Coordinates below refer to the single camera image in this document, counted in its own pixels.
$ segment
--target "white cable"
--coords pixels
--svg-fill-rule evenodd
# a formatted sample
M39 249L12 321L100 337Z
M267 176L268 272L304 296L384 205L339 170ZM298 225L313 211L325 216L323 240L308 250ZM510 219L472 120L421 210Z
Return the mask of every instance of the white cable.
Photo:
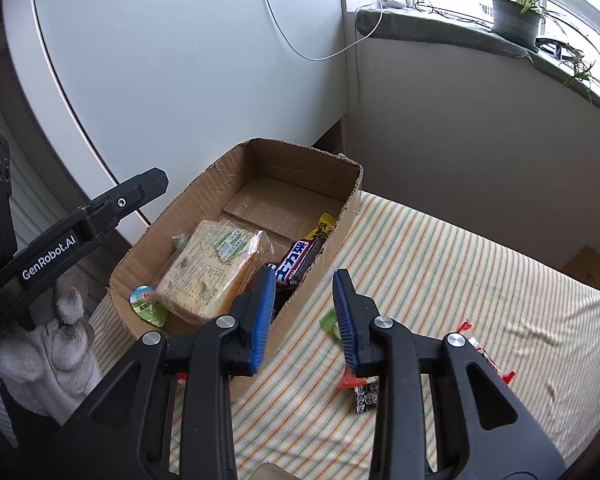
M360 41L364 41L366 40L366 38L368 38L369 36L371 36L375 31L376 28L378 28L378 25L380 25L380 21L382 21L382 15L384 14L384 7L382 6L382 0L377 0L378 3L380 4L380 17L378 18L378 22L376 23L376 26L373 28L373 30L368 33L364 38L360 38L357 41L354 41L353 43L351 43L349 46L346 46L345 48L343 48L342 50L337 51L335 54L331 54L330 56L327 57L319 57L317 59L314 59L313 57L307 57L304 54L301 54L300 52L298 52L295 47L291 44L291 42L288 40L288 38L286 37L285 33L282 32L282 28L280 27L280 24L278 23L278 20L276 18L276 15L273 13L273 9L271 8L271 3L269 0L264 0L267 3L267 7L269 7L269 13L271 14L271 17L273 18L273 22L276 24L276 27L278 28L280 34L282 35L282 37L285 39L286 44L288 44L289 48L291 50L293 50L296 54L298 54L298 56L306 59L307 61L326 61L327 59L331 59L332 57L338 56L339 54L342 54L345 50L351 48L354 45L357 45L358 43L360 43ZM361 6L359 7L368 7L369 5L373 5L375 2L371 3L371 4L367 4L366 6Z

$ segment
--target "striped tablecloth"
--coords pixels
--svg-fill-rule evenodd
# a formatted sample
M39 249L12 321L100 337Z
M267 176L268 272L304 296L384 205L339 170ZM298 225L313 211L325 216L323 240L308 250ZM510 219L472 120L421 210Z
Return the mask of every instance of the striped tablecloth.
M570 464L600 428L600 292L468 231L375 195L331 270L349 269L360 294L414 333L442 337L465 318ZM329 272L286 342L233 406L238 475L273 462L302 479L368 476L375 413L357 415L337 390L340 348L318 320L332 307ZM133 338L104 300L91 322L104 370ZM430 392L424 382L428 459L435 466ZM171 469L177 470L180 400Z

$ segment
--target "cardboard flap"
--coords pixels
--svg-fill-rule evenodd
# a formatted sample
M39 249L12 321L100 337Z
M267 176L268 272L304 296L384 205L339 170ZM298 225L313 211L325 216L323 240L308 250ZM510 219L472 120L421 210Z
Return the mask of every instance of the cardboard flap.
M322 213L340 216L342 200L258 175L225 206L224 211L291 240L305 237Z

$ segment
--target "packaged bread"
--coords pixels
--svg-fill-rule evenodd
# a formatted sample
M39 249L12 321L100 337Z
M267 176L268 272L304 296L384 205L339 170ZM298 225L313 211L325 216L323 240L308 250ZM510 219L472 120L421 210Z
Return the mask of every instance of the packaged bread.
M203 220L156 287L160 302L188 323L229 312L258 268L270 259L269 238L227 219Z

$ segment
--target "black candy wrapper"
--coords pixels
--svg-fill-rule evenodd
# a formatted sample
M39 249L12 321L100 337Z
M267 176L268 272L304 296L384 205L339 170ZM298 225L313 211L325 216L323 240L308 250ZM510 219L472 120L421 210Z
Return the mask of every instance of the black candy wrapper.
M356 412L364 413L378 406L378 382L356 386L353 388L356 396Z

